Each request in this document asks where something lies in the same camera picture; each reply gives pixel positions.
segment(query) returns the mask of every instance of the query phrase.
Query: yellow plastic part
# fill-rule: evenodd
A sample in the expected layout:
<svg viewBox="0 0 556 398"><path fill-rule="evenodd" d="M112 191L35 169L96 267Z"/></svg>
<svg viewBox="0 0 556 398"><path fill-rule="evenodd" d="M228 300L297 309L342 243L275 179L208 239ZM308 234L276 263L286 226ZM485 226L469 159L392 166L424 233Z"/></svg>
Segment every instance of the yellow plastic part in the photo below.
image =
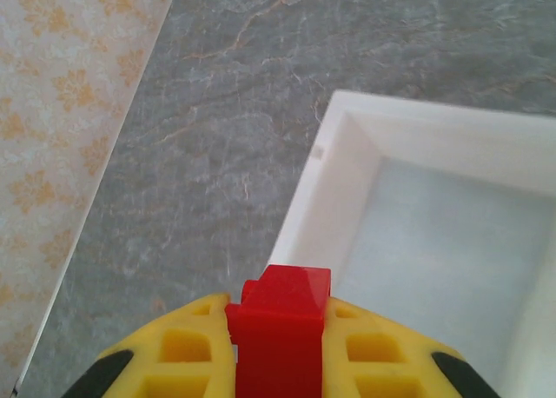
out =
<svg viewBox="0 0 556 398"><path fill-rule="evenodd" d="M330 298L322 336L324 398L460 398L431 353L453 349Z"/></svg>
<svg viewBox="0 0 556 398"><path fill-rule="evenodd" d="M224 308L209 295L158 318L99 357L129 349L134 356L103 398L232 398L235 358Z"/></svg>
<svg viewBox="0 0 556 398"><path fill-rule="evenodd" d="M225 294L206 296L105 350L99 357L125 349L134 356L103 398L233 398L228 303ZM461 358L407 327L330 298L322 336L322 396L460 398L433 352Z"/></svg>

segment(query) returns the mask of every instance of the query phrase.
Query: gray marble floor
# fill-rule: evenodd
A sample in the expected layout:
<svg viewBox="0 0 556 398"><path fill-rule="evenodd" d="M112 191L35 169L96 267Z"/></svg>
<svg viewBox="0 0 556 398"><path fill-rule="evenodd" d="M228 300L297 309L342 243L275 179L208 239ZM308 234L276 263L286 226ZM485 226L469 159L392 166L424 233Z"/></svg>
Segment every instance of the gray marble floor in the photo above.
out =
<svg viewBox="0 0 556 398"><path fill-rule="evenodd" d="M336 89L556 110L556 0L174 0L20 396L271 252Z"/></svg>

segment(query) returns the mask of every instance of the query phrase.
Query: red plastic piece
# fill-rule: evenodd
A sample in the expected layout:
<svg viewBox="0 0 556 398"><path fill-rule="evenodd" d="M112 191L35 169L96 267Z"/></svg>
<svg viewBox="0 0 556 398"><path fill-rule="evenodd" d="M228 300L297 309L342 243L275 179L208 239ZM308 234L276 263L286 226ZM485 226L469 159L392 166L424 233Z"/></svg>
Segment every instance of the red plastic piece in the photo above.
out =
<svg viewBox="0 0 556 398"><path fill-rule="evenodd" d="M269 265L226 307L237 398L320 398L330 269Z"/></svg>

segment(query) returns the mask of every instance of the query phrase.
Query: white tray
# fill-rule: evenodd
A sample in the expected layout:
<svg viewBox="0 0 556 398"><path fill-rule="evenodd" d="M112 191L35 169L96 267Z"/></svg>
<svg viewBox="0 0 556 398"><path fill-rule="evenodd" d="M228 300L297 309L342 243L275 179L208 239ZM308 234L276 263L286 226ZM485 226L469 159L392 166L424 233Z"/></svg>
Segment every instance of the white tray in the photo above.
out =
<svg viewBox="0 0 556 398"><path fill-rule="evenodd" d="M556 397L556 121L337 91L271 263Z"/></svg>

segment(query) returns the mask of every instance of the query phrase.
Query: yellow flower pattern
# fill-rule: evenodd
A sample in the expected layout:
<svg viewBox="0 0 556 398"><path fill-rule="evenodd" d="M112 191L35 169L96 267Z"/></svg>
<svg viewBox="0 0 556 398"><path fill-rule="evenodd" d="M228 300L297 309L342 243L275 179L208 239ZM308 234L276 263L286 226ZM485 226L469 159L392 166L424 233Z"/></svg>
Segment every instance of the yellow flower pattern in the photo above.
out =
<svg viewBox="0 0 556 398"><path fill-rule="evenodd" d="M171 0L0 0L0 396L10 395Z"/></svg>

